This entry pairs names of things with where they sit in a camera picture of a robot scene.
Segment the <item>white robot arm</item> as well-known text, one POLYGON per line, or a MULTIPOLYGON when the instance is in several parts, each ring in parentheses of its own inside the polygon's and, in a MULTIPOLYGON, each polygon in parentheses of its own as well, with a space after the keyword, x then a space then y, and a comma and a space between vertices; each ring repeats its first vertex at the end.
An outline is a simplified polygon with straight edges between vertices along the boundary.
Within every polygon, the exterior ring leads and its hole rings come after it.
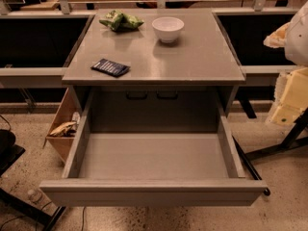
POLYGON ((291 125, 308 108, 308 2, 290 22, 267 36, 264 45, 283 47, 285 58, 296 65, 290 73, 279 74, 268 117, 268 122, 291 125))

